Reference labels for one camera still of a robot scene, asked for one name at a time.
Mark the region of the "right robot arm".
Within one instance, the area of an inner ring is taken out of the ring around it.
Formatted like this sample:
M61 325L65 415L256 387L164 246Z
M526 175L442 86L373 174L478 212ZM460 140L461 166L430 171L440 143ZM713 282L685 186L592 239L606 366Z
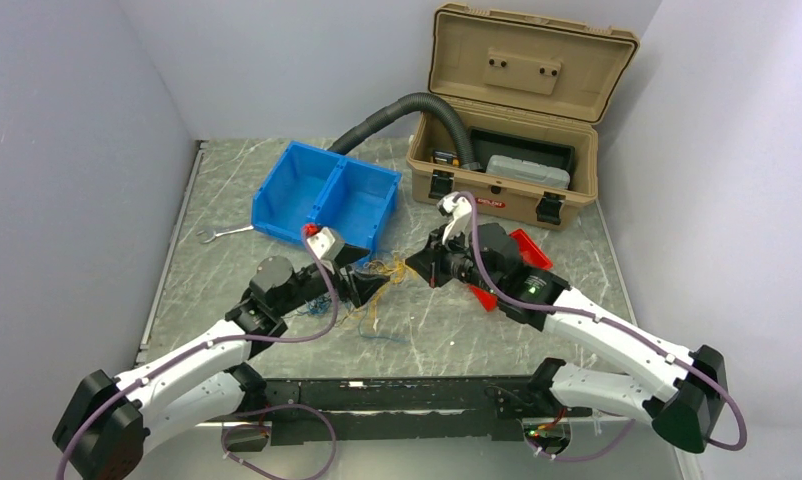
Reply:
M565 279L528 263L515 238L497 223L479 227L481 258L465 235L448 241L435 229L406 265L430 287L451 280L494 292L509 319L589 348L617 367L597 372L562 359L545 359L528 386L534 411L551 415L563 407L588 407L652 427L680 450L702 453L727 400L724 356L662 340L590 300Z

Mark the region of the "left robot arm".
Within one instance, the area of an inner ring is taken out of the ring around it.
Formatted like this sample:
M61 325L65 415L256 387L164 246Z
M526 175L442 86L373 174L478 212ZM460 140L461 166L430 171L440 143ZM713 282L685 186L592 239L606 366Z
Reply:
M334 310L362 306L389 280L332 262L295 270L284 257L264 259L241 300L206 332L133 370L96 370L80 381L52 435L62 453L56 478L73 467L84 479L124 479L145 454L200 422L256 417L266 383L247 362L287 342L285 316L323 296Z

